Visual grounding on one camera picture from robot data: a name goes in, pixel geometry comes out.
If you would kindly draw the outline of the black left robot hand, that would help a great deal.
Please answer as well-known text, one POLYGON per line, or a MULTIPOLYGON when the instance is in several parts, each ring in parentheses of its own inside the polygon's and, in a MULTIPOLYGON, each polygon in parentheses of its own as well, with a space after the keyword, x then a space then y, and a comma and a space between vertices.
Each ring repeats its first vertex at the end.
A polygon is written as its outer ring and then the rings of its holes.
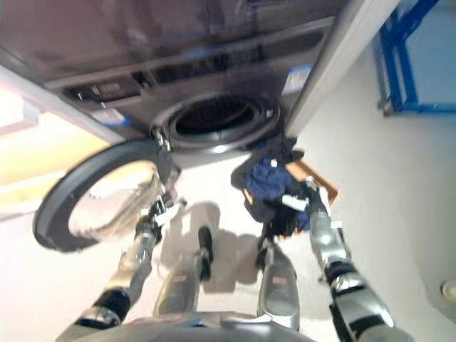
POLYGON ((147 221, 154 227, 162 227, 174 219, 185 207, 187 200, 177 198, 173 192, 166 192, 152 204, 147 221))

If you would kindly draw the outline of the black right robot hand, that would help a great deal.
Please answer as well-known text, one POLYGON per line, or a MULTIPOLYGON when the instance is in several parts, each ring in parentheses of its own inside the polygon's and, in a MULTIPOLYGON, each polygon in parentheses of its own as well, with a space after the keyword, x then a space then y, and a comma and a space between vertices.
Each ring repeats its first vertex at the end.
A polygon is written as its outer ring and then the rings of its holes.
POLYGON ((296 212, 296 217, 299 222, 303 224, 309 220, 309 198, 299 199, 297 196, 283 195, 281 197, 281 203, 293 209, 296 212))

